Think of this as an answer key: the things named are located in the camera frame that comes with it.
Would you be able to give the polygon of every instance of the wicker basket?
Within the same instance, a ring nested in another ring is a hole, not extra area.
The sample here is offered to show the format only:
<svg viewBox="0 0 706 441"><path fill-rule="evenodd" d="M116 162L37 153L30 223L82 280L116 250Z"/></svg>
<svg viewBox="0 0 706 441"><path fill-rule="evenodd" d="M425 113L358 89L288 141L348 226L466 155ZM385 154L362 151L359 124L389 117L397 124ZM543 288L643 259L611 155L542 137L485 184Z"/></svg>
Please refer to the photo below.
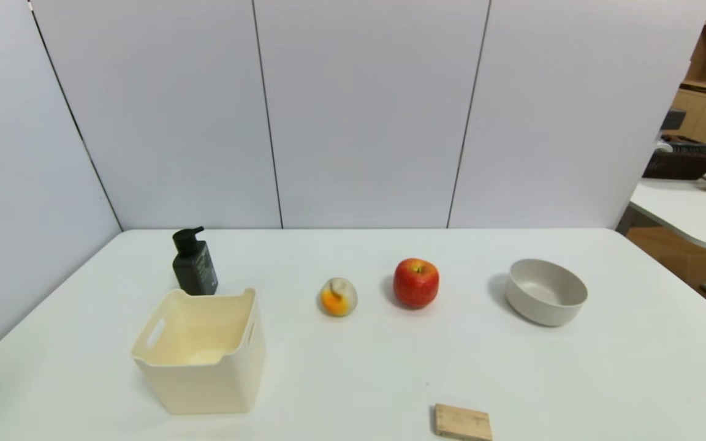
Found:
<svg viewBox="0 0 706 441"><path fill-rule="evenodd" d="M642 178L699 179L706 173L706 143L688 137L663 135L673 151L656 151Z"/></svg>

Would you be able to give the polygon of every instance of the cream storage bin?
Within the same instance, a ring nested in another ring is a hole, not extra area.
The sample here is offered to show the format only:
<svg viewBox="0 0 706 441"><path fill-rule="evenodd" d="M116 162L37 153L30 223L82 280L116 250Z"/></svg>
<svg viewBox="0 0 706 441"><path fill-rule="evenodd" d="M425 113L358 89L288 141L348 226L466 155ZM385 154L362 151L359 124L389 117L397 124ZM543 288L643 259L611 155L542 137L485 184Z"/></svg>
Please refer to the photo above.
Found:
<svg viewBox="0 0 706 441"><path fill-rule="evenodd" d="M252 408L265 342L255 290L190 296L173 290L132 347L151 388L170 413L233 413Z"/></svg>

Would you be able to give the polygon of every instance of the bin handle hole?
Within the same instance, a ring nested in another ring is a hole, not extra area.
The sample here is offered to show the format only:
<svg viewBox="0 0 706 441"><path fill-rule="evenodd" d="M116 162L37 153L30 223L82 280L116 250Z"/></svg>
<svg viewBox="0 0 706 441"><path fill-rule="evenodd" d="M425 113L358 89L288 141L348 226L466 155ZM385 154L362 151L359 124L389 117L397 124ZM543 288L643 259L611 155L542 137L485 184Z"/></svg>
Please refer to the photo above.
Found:
<svg viewBox="0 0 706 441"><path fill-rule="evenodd" d="M151 330L151 334L149 335L149 338L146 339L146 347L149 349L154 348L154 345L157 344L157 341L159 340L160 337L162 337L162 332L165 330L165 319L160 318L157 324L154 326L154 329Z"/></svg>

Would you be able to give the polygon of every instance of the black pump bottle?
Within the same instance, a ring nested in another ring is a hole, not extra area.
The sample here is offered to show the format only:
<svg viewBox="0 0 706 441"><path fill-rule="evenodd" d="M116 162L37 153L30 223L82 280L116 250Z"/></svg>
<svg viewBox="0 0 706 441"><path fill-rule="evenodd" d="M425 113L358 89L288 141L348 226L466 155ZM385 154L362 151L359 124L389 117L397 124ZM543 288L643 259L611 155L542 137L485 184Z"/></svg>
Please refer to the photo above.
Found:
<svg viewBox="0 0 706 441"><path fill-rule="evenodd" d="M203 227L180 230L173 235L173 243L179 254L173 259L173 271L179 287L191 296L210 296L216 291L216 273L205 240L197 240L196 234Z"/></svg>

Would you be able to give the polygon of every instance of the white bowl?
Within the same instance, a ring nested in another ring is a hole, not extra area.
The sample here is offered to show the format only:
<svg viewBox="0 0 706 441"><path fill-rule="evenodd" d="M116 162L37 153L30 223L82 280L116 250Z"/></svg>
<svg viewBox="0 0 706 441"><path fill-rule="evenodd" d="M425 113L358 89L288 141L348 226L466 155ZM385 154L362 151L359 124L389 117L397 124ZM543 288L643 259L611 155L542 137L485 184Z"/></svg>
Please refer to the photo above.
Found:
<svg viewBox="0 0 706 441"><path fill-rule="evenodd" d="M588 289L576 274L545 260L519 260L511 267L505 296L526 318L546 326L563 326L577 316Z"/></svg>

